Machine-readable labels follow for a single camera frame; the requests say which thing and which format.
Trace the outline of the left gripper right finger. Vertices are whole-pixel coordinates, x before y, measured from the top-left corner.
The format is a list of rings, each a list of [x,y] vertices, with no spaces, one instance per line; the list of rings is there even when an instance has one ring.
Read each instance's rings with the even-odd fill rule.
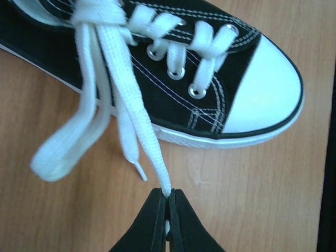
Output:
[[[181,189],[171,191],[168,209],[170,251],[223,251],[202,225]]]

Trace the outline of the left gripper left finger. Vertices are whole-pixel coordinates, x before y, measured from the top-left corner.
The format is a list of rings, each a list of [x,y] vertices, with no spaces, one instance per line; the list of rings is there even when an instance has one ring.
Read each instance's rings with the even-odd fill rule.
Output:
[[[147,197],[134,222],[110,249],[114,252],[165,251],[166,197],[154,188]]]

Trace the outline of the black white sneaker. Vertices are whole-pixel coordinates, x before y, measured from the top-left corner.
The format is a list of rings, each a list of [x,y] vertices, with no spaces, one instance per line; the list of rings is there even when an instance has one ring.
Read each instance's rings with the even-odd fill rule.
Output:
[[[75,1],[1,1],[1,49],[76,92],[82,76],[70,16]],[[122,1],[130,17],[139,5],[182,19],[165,38],[191,43],[198,21],[238,35],[208,87],[193,87],[201,56],[186,51],[181,79],[168,73],[153,41],[134,34],[132,64],[145,108],[161,140],[197,148],[237,148],[265,142],[298,118],[305,94],[291,59],[255,27],[206,1]]]

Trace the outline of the sneaker white shoelace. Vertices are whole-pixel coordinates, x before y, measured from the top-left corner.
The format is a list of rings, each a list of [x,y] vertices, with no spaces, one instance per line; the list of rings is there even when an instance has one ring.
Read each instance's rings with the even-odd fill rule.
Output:
[[[156,171],[162,192],[171,193],[171,181],[158,139],[144,107],[135,77],[129,46],[136,46],[133,33],[153,40],[157,56],[167,56],[168,74],[180,78],[188,49],[202,57],[191,93],[204,97],[215,72],[238,36],[231,24],[219,31],[204,21],[195,25],[189,46],[169,42],[164,36],[183,20],[170,13],[138,5],[130,18],[119,1],[78,1],[71,16],[82,73],[82,94],[75,115],[36,152],[31,169],[43,180],[54,182],[66,176],[85,152],[101,137],[110,122],[110,106],[118,112],[119,136],[125,158],[146,174],[139,164],[143,148]]]

